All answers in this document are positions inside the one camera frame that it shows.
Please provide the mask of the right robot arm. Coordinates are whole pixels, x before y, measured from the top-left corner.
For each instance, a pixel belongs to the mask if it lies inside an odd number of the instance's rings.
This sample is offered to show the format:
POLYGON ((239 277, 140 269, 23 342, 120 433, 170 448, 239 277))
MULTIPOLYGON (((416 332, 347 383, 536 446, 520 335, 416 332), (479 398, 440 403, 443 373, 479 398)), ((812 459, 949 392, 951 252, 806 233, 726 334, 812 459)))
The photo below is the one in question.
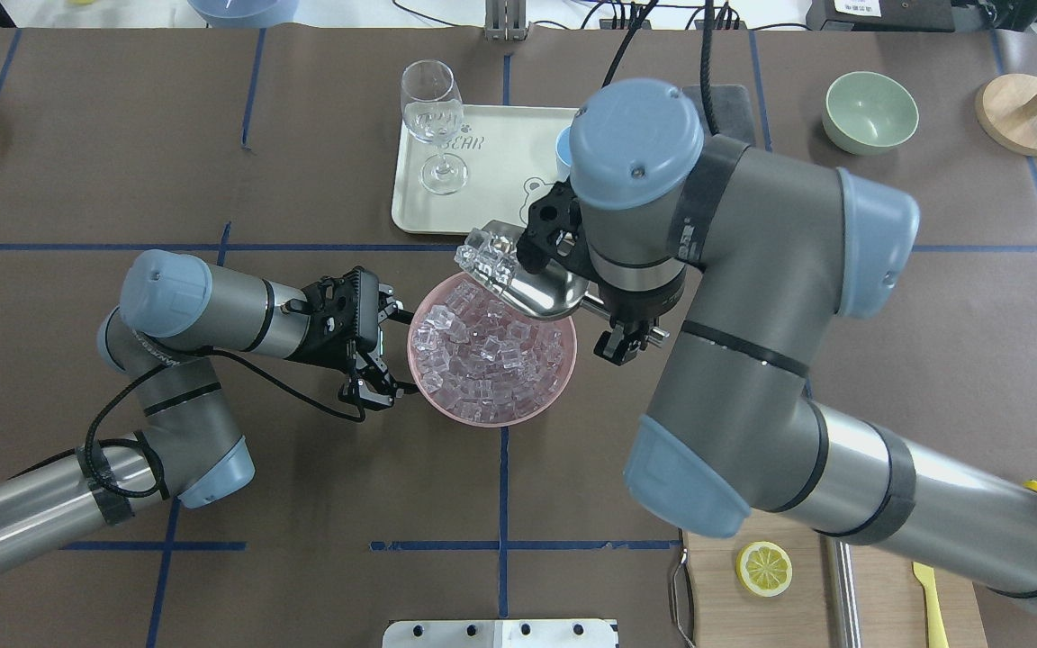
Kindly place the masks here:
POLYGON ((622 79, 582 103, 572 167, 518 243, 652 327, 699 270, 623 481, 642 508, 731 537, 755 509, 971 579, 1037 616, 1037 494, 804 394, 835 317, 875 315, 919 224, 908 193, 711 134, 694 100, 622 79))

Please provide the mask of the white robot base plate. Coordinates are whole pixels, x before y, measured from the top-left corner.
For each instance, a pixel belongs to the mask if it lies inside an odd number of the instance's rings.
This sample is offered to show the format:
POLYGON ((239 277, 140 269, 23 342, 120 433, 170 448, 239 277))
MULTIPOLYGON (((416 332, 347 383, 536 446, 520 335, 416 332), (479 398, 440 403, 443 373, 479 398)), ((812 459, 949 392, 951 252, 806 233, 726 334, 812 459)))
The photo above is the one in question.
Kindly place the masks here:
POLYGON ((601 618, 401 620, 383 647, 618 647, 614 620, 601 618))

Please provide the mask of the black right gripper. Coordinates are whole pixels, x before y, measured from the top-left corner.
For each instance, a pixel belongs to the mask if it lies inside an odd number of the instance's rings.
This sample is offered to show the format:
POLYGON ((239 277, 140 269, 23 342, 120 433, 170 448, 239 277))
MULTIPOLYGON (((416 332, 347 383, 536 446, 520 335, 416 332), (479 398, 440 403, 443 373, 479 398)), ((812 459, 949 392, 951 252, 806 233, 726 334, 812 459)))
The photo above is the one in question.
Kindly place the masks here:
POLYGON ((638 356, 633 335, 663 336, 658 319, 678 303, 686 267, 673 258, 651 264, 610 261, 590 246, 583 212, 568 182, 551 185, 529 206, 516 238, 516 308, 539 320, 558 320, 579 309, 597 313, 610 329, 596 356, 626 365, 638 356))

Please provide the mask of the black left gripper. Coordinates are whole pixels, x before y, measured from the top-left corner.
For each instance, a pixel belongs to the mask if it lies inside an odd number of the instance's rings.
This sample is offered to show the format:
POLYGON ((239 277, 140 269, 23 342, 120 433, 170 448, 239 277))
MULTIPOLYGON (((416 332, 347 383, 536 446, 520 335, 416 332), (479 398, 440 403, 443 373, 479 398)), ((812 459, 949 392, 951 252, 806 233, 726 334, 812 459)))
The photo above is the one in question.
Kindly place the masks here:
POLYGON ((296 364, 348 372, 340 401, 363 410, 392 408, 396 401, 419 393, 419 386, 392 377, 379 356, 379 327, 385 321, 407 325, 414 312, 403 307, 394 288, 357 266, 342 276, 323 276, 283 304, 283 313, 308 317, 305 335, 291 355, 296 364))

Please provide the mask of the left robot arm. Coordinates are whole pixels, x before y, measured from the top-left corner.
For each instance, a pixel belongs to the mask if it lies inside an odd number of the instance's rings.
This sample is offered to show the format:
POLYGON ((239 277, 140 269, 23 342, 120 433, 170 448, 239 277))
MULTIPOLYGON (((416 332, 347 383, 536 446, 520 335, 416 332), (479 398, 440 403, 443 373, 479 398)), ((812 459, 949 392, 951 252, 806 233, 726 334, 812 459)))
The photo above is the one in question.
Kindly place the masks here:
POLYGON ((0 574, 161 500, 197 509, 239 491, 255 467, 212 365, 247 353, 341 373, 340 401, 362 422, 415 393, 382 357, 384 321, 409 323, 389 284, 361 266, 302 288, 151 249, 132 263, 100 323, 104 361, 127 374, 145 418, 124 436, 83 443, 0 484, 0 574))

